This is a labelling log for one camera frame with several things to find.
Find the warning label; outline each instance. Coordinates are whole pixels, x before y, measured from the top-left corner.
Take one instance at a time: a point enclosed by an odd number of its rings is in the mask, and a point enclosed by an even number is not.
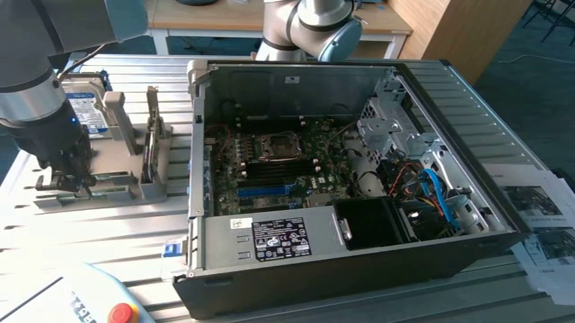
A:
[[[102,133],[108,131],[108,124],[101,111],[94,107],[97,101],[93,93],[66,93],[65,97],[70,101],[80,123],[88,128],[89,138],[104,137]]]
[[[304,219],[281,219],[252,223],[254,258],[277,260],[312,254]]]

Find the power supply label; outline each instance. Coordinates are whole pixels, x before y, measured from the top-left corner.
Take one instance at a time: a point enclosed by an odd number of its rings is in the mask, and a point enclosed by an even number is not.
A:
[[[258,261],[312,254],[304,219],[280,219],[252,223],[254,258]]]

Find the aluminum extrusion table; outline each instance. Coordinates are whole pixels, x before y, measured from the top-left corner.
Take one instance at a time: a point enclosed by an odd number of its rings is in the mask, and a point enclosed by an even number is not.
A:
[[[185,66],[192,58],[98,55],[81,67],[108,71],[113,89],[125,93],[133,124],[146,120],[146,86],[158,87],[161,114],[174,131],[169,198],[156,205],[36,215],[25,205],[37,163],[20,152],[0,187],[1,201],[12,204],[0,213],[0,315],[16,291],[38,284],[60,260],[73,259],[117,277],[158,322],[193,321],[170,283],[158,278],[162,243],[188,232],[192,107]],[[406,65],[479,160],[543,168],[450,67],[438,61]],[[479,260],[450,279],[209,322],[575,322],[575,307],[556,306],[545,293],[531,290],[524,275],[513,255],[504,254]]]

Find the paper document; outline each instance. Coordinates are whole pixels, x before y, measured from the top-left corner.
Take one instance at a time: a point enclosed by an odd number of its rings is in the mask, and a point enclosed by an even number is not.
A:
[[[484,165],[532,235],[511,250],[533,289],[575,305],[575,194],[565,181],[528,165]]]

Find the blue pcie slot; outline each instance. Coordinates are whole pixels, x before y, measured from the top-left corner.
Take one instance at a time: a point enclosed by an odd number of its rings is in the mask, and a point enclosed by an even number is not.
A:
[[[237,197],[241,199],[244,197],[253,196],[281,196],[289,195],[290,188],[294,184],[281,185],[281,186],[268,186],[268,187],[249,187],[237,189]]]

